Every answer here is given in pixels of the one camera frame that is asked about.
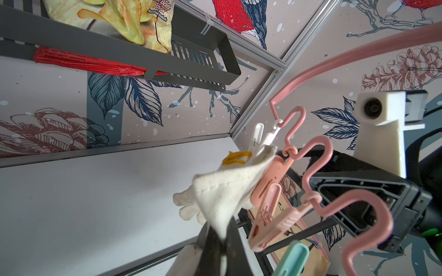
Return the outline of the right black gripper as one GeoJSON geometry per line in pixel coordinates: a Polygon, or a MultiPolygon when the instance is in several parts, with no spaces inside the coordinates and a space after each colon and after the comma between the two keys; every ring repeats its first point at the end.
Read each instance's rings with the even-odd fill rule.
{"type": "MultiPolygon", "coordinates": [[[[308,151],[305,155],[309,159],[309,163],[307,166],[307,171],[311,173],[311,176],[307,178],[308,184],[306,186],[303,185],[303,181],[301,178],[300,185],[294,184],[295,187],[302,189],[303,191],[309,190],[313,192],[313,195],[318,197],[318,207],[316,207],[317,211],[320,211],[324,216],[330,216],[340,213],[346,207],[350,207],[352,204],[356,202],[365,202],[368,203],[370,207],[374,209],[375,214],[375,223],[373,226],[369,227],[364,233],[355,236],[355,244],[357,248],[360,250],[366,250],[371,246],[377,247],[381,243],[385,242],[392,234],[394,230],[394,219],[390,212],[390,208],[387,204],[374,192],[369,192],[368,190],[363,189],[354,189],[345,192],[344,194],[337,197],[337,199],[333,200],[331,203],[325,205],[325,200],[320,192],[314,190],[313,188],[313,177],[316,173],[320,172],[329,161],[326,162],[325,165],[321,166],[319,169],[314,169],[315,165],[318,165],[321,161],[325,160],[325,147],[323,145],[314,146],[312,149],[308,151]]],[[[294,204],[299,204],[301,202],[299,195],[293,195],[289,191],[289,186],[293,183],[284,182],[283,179],[281,181],[281,185],[283,187],[283,191],[288,195],[289,200],[294,204]]]]}

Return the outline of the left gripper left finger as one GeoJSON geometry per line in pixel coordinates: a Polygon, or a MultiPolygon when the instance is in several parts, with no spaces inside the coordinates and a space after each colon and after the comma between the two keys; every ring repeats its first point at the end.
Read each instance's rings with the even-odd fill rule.
{"type": "Polygon", "coordinates": [[[224,243],[217,233],[205,223],[194,243],[200,258],[194,276],[224,276],[226,260],[224,243]]]}

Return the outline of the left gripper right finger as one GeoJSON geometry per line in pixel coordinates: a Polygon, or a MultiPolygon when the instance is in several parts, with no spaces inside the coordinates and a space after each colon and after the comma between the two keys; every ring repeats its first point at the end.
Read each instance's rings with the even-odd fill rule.
{"type": "Polygon", "coordinates": [[[225,245],[227,257],[226,275],[253,276],[234,217],[231,218],[227,228],[225,245]]]}

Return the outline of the black clothes rack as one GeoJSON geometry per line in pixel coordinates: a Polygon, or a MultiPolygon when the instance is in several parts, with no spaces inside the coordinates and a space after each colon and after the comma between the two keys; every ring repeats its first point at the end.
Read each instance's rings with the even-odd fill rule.
{"type": "MultiPolygon", "coordinates": [[[[293,169],[289,169],[289,171],[286,173],[286,176],[283,177],[283,181],[287,182],[287,183],[293,183],[293,184],[297,184],[298,186],[300,185],[301,182],[301,176],[296,173],[293,169]]],[[[249,215],[247,215],[245,213],[245,211],[241,211],[241,215],[238,221],[238,233],[240,235],[241,238],[241,243],[245,249],[245,253],[246,254],[253,254],[253,251],[250,250],[250,248],[248,247],[248,243],[247,243],[247,238],[250,234],[250,229],[252,226],[252,222],[251,219],[249,218],[249,215]]],[[[310,237],[310,238],[305,238],[305,241],[308,241],[311,243],[310,249],[312,249],[313,247],[315,247],[317,249],[317,251],[321,254],[321,256],[323,257],[323,259],[328,260],[328,256],[325,253],[324,249],[322,248],[322,246],[319,245],[318,241],[314,241],[315,237],[310,237]]],[[[178,256],[178,254],[182,251],[182,249],[185,246],[173,246],[171,248],[167,248],[163,251],[161,251],[160,253],[155,253],[153,258],[149,258],[148,261],[145,262],[141,262],[141,261],[137,261],[137,264],[131,264],[130,268],[125,269],[122,272],[119,272],[117,274],[115,274],[116,276],[134,276],[136,274],[139,274],[145,270],[151,269],[152,267],[159,265],[161,263],[164,263],[170,259],[173,259],[175,257],[178,256]]],[[[260,264],[261,270],[263,270],[264,274],[270,273],[271,270],[273,270],[269,259],[266,255],[260,255],[258,254],[256,256],[256,260],[257,262],[260,264]]]]}

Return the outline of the green-striped leather glove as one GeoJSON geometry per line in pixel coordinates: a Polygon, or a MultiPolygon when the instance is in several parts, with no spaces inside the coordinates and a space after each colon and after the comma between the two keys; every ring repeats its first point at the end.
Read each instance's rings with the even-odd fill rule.
{"type": "Polygon", "coordinates": [[[276,146],[263,146],[261,152],[242,167],[194,176],[192,190],[206,223],[222,239],[230,219],[240,209],[251,209],[250,195],[276,155],[276,146]]]}

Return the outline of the pink clip hanger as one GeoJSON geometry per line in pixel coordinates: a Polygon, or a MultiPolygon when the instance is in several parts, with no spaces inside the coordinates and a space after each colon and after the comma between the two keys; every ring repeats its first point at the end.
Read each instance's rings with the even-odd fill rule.
{"type": "Polygon", "coordinates": [[[354,276],[357,253],[377,247],[398,253],[405,236],[424,238],[442,254],[442,153],[424,160],[422,140],[408,147],[404,133],[423,129],[427,115],[424,90],[363,93],[351,104],[359,124],[353,156],[333,149],[318,136],[297,149],[285,140],[252,194],[258,207],[249,234],[250,248],[263,255],[286,248],[277,276],[298,276],[309,250],[302,239],[341,225],[353,235],[341,253],[345,273],[354,276]],[[308,156],[298,207],[275,215],[282,192],[279,182],[291,165],[308,156]]]}

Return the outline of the mint green clothespin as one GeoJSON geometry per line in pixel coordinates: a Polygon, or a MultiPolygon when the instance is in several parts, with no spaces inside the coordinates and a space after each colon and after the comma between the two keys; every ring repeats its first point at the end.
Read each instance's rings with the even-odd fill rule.
{"type": "Polygon", "coordinates": [[[300,276],[310,255],[310,250],[300,241],[290,244],[272,276],[300,276]]]}

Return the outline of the tan pink-edged placemat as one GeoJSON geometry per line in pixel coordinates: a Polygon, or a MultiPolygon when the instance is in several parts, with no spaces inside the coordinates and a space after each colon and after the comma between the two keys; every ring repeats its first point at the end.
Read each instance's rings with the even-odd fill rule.
{"type": "MultiPolygon", "coordinates": [[[[282,187],[278,183],[268,185],[252,226],[248,242],[256,253],[263,252],[279,235],[288,231],[313,207],[310,203],[300,207],[289,207],[278,216],[274,212],[279,202],[282,187]]],[[[310,255],[310,250],[300,241],[292,241],[280,260],[274,276],[299,276],[310,255]]]]}

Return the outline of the red cassava chips bag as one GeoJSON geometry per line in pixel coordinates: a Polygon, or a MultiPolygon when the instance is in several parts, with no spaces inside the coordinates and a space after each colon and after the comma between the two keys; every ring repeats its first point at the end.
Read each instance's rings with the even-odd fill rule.
{"type": "MultiPolygon", "coordinates": [[[[174,1],[45,1],[51,19],[169,54],[174,1]]],[[[40,47],[36,63],[117,76],[143,76],[144,67],[40,47]]]]}

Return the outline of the dark wall basket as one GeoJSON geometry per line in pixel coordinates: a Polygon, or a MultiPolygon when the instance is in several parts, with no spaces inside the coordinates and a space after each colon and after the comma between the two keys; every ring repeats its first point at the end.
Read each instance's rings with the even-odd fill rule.
{"type": "Polygon", "coordinates": [[[164,54],[48,17],[43,1],[1,1],[1,55],[33,60],[38,47],[143,67],[143,78],[224,91],[241,69],[214,20],[175,6],[172,51],[164,54]]]}

